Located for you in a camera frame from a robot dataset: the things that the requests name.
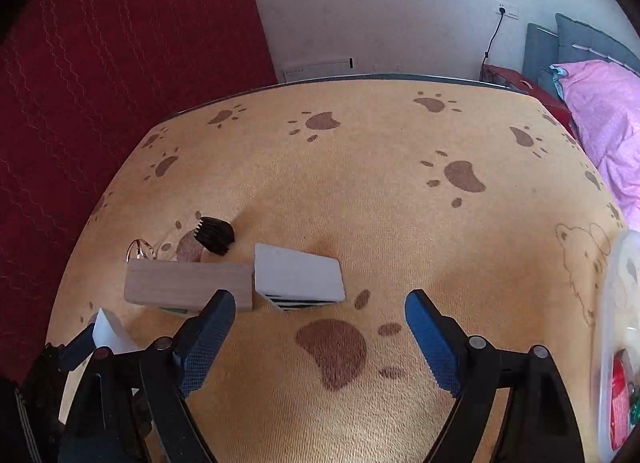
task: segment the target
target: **pink blanket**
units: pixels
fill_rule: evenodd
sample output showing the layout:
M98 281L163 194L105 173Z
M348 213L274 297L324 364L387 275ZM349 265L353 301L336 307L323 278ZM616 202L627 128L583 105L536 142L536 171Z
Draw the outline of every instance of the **pink blanket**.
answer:
M564 101L587 156L640 231L640 78L613 62L558 64Z

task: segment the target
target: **red curtain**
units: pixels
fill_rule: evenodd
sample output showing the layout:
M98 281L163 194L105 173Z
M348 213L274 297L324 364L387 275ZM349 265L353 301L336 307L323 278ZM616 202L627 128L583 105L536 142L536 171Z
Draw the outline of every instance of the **red curtain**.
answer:
M142 136L276 79L255 0L31 0L0 51L0 373L20 382L84 223Z

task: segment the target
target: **red object in container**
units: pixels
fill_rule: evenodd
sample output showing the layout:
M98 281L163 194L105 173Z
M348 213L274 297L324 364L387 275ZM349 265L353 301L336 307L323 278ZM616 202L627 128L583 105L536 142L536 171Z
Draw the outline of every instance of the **red object in container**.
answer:
M619 357L613 359L611 382L611 448L618 450L629 434L629 391L625 368Z

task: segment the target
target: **black cable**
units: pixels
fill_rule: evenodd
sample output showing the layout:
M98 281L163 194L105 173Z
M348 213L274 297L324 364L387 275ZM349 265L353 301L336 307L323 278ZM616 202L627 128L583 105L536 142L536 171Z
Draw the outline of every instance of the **black cable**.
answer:
M484 62L489 58L489 52L491 51L491 45L494 43L495 36L498 35L498 30L500 30L500 25L502 24L502 20L504 19L505 12L506 12L506 10L504 8L500 7L500 21L498 22L498 27L495 29L495 33L494 33L494 36L491 38L491 41L489 41L489 47L487 48L486 52L484 52L484 58L482 60L482 66L480 67L480 78L479 78L480 82L482 82L482 74L484 73Z

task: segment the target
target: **transparent plastic bin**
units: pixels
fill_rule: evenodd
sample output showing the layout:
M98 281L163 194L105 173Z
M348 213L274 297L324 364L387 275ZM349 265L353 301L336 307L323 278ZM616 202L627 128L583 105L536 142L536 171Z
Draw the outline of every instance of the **transparent plastic bin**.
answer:
M593 403L602 463L609 463L617 452L611 448L610 414L613 358L618 351L627 350L634 385L640 383L639 282L640 233L625 231L614 241L607 260L593 339Z

